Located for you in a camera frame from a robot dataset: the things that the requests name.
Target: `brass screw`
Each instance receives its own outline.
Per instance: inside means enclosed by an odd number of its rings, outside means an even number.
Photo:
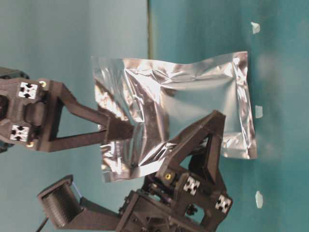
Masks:
[[[34,142],[30,142],[29,144],[27,144],[27,147],[33,147],[34,146]]]
[[[42,87],[46,86],[46,82],[45,81],[40,81],[40,84],[42,85]]]
[[[170,180],[172,178],[172,175],[170,173],[165,174],[165,179]]]

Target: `teal backdrop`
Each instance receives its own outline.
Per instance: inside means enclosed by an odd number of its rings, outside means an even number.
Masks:
[[[251,22],[260,24],[258,34]],[[253,114],[256,105],[264,112],[254,120],[259,158],[221,159],[234,205],[219,232],[309,228],[308,38],[305,0],[0,0],[0,66],[64,82],[93,108],[91,55],[190,63],[249,51]],[[96,130],[67,112],[61,128],[61,135]],[[1,154],[0,231],[35,231],[44,217],[36,195],[67,174],[84,196],[118,210],[142,178],[103,183],[100,164],[97,145]],[[43,231],[54,231],[51,223]]]

